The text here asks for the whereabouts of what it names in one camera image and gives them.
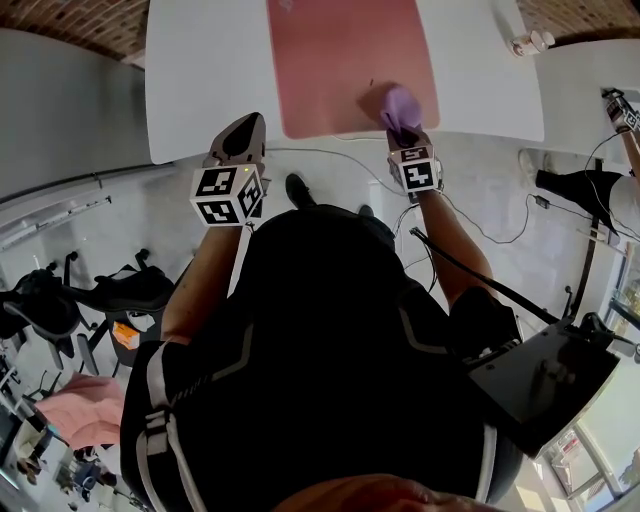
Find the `black shoe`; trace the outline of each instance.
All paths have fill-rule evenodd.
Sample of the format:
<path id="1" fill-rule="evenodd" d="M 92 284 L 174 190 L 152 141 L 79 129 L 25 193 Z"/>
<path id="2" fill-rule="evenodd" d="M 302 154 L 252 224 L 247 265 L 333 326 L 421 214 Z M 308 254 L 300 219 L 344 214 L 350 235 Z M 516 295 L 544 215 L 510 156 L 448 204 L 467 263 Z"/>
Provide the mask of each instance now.
<path id="1" fill-rule="evenodd" d="M 309 194 L 309 189 L 297 174 L 289 174 L 289 176 L 287 176 L 285 189 L 287 191 L 287 197 L 296 208 L 308 208 L 316 205 L 311 194 Z"/>
<path id="2" fill-rule="evenodd" d="M 358 215 L 364 215 L 365 217 L 375 217 L 373 214 L 373 208 L 368 204 L 363 204 L 358 210 Z"/>

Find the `shoe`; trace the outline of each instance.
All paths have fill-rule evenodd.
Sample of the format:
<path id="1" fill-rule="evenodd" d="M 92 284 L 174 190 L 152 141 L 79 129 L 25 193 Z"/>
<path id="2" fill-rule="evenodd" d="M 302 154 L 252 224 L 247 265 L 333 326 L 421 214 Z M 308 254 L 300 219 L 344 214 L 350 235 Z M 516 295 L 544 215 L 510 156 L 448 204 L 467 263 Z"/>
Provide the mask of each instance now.
<path id="1" fill-rule="evenodd" d="M 287 191 L 289 201 L 291 201 L 298 210 L 316 205 L 311 194 L 309 194 L 309 188 L 297 174 L 292 173 L 287 176 L 285 190 Z"/>
<path id="2" fill-rule="evenodd" d="M 373 208 L 371 208 L 371 206 L 369 206 L 368 204 L 363 204 L 358 209 L 358 215 L 364 215 L 365 217 L 375 217 L 375 215 L 373 214 Z"/>
<path id="3" fill-rule="evenodd" d="M 529 150 L 521 149 L 518 153 L 518 163 L 520 164 L 520 170 L 527 179 L 529 185 L 536 185 L 536 177 L 538 176 L 538 169 L 533 165 L 531 161 L 531 155 Z"/>

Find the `pink mat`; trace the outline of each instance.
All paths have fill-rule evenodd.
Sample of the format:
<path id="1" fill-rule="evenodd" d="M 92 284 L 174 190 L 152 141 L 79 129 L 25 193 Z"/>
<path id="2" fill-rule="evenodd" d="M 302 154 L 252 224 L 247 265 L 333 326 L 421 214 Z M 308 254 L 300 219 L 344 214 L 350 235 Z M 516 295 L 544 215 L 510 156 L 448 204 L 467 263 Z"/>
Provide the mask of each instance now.
<path id="1" fill-rule="evenodd" d="M 420 102 L 423 127 L 438 126 L 415 0 L 268 0 L 268 6 L 288 137 L 382 129 L 382 98 L 395 83 Z"/>

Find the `brick ceiling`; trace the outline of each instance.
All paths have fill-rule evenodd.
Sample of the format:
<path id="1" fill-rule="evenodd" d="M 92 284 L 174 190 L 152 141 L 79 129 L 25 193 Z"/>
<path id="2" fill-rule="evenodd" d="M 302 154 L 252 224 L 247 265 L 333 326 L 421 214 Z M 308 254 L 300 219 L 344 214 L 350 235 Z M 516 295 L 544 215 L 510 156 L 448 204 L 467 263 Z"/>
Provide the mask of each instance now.
<path id="1" fill-rule="evenodd" d="M 549 30 L 560 44 L 640 38 L 632 0 L 517 1 L 527 27 Z M 148 12 L 149 0 L 0 0 L 0 26 L 122 59 L 144 49 Z"/>

